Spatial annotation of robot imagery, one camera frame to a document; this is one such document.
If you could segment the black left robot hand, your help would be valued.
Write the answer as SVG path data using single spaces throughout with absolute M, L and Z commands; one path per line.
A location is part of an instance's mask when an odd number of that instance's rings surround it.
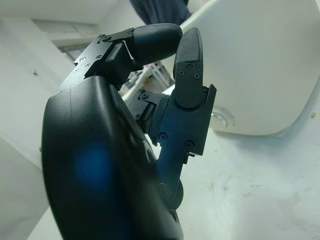
M 170 95 L 119 91 L 130 73 L 174 56 Z M 203 85 L 195 27 L 161 23 L 95 38 L 44 110 L 41 161 L 65 240 L 181 240 L 180 180 L 204 152 L 216 88 Z

